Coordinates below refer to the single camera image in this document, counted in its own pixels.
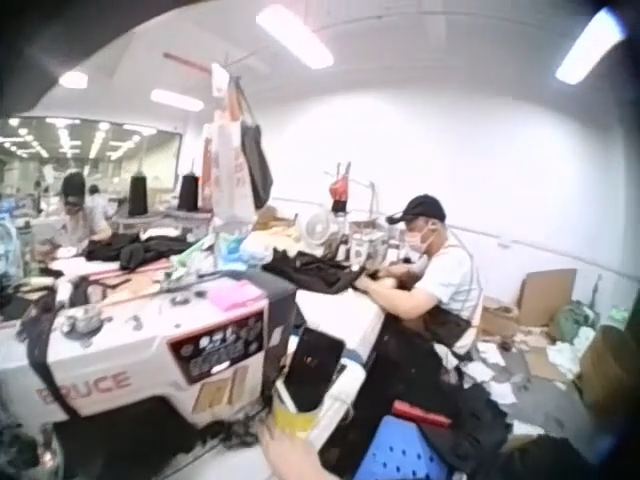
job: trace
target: blue stool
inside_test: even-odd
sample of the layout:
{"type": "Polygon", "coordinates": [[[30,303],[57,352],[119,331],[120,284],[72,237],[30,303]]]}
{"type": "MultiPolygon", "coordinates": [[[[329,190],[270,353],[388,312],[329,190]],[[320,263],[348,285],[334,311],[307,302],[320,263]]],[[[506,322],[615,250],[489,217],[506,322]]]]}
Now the blue stool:
{"type": "Polygon", "coordinates": [[[387,415],[353,480],[446,480],[447,474],[415,424],[387,415]]]}

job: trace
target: sewing machine control panel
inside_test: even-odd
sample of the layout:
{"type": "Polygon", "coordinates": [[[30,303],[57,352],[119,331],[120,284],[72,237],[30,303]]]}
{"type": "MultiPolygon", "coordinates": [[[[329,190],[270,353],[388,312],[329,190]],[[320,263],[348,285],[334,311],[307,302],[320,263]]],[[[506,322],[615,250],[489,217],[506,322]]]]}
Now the sewing machine control panel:
{"type": "Polygon", "coordinates": [[[193,385],[264,350],[265,311],[169,342],[185,380],[193,385]]]}

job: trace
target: white sewing machine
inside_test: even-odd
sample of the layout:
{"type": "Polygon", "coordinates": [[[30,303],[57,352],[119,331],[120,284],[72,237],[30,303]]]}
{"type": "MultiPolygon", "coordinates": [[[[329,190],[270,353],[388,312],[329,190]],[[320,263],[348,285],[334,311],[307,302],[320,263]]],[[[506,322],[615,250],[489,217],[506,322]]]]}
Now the white sewing machine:
{"type": "Polygon", "coordinates": [[[212,421],[242,417],[271,391],[295,287],[253,271],[166,291],[162,273],[95,275],[98,303],[0,328],[2,413],[38,445],[40,470],[56,473],[63,456],[67,472],[87,475],[145,442],[186,453],[212,421]],[[221,306],[239,285],[250,299],[221,306]]]}

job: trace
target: yellow cup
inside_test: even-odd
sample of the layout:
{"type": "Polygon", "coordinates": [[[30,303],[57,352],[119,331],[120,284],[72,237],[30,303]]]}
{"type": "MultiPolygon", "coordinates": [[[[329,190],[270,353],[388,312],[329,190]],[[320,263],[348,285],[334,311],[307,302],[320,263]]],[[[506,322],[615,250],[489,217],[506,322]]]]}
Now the yellow cup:
{"type": "Polygon", "coordinates": [[[290,411],[277,393],[273,396],[273,425],[278,430],[306,437],[315,427],[322,405],[313,412],[294,413],[290,411]]]}

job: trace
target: black thread spool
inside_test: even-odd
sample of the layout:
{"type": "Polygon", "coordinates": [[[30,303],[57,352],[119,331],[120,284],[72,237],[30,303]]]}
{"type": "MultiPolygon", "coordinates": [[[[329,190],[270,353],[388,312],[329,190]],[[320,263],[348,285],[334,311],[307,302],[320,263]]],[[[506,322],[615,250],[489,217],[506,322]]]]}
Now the black thread spool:
{"type": "Polygon", "coordinates": [[[136,173],[129,182],[129,216],[140,217],[148,213],[147,177],[143,173],[136,173]]]}
{"type": "Polygon", "coordinates": [[[182,176],[180,195],[178,197],[178,210],[184,212],[198,211],[198,177],[194,173],[182,176]]]}

